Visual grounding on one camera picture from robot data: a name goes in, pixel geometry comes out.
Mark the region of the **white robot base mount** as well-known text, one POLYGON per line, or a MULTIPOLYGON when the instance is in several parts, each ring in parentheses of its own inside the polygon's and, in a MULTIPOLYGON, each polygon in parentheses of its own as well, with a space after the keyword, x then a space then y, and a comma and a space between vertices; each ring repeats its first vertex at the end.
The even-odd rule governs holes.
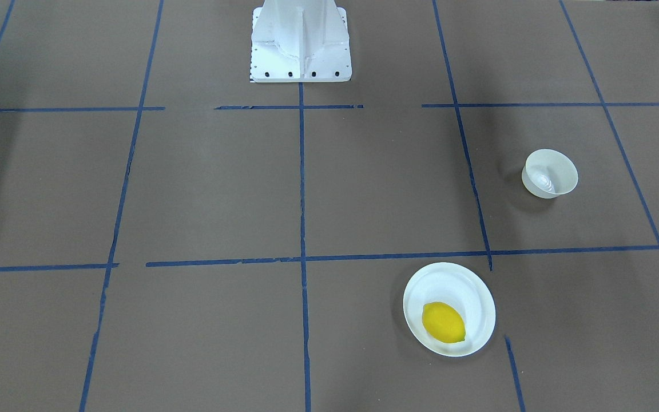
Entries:
POLYGON ((265 1, 252 13, 249 80, 347 82, 350 30, 335 1, 265 1))

